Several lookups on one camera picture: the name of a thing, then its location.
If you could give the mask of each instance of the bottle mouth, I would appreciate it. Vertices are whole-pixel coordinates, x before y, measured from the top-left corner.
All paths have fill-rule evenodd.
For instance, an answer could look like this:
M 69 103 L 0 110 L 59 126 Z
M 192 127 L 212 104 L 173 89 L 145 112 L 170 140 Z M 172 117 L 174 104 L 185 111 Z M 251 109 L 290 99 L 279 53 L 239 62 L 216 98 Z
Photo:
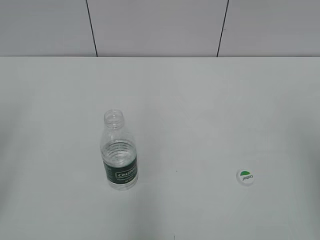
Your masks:
M 125 124 L 125 118 L 119 109 L 111 109 L 104 114 L 104 125 L 110 129 L 121 128 Z

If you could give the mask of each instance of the plastic water bottle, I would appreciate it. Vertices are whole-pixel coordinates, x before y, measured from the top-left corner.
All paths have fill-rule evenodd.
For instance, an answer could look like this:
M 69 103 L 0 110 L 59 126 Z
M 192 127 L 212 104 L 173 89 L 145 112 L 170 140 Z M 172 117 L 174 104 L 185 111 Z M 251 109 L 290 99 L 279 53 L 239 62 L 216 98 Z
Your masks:
M 117 190 L 132 188 L 138 180 L 135 140 L 118 109 L 111 109 L 104 115 L 100 150 L 110 186 Z

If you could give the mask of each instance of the white table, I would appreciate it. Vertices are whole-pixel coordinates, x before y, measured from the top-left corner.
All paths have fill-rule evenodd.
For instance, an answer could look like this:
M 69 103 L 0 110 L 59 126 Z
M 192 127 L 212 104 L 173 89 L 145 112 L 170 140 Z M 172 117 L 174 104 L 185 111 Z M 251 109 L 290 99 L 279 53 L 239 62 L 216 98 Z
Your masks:
M 0 74 L 1 240 L 320 238 L 320 58 L 15 57 Z M 128 191 L 99 152 L 111 108 L 136 138 Z

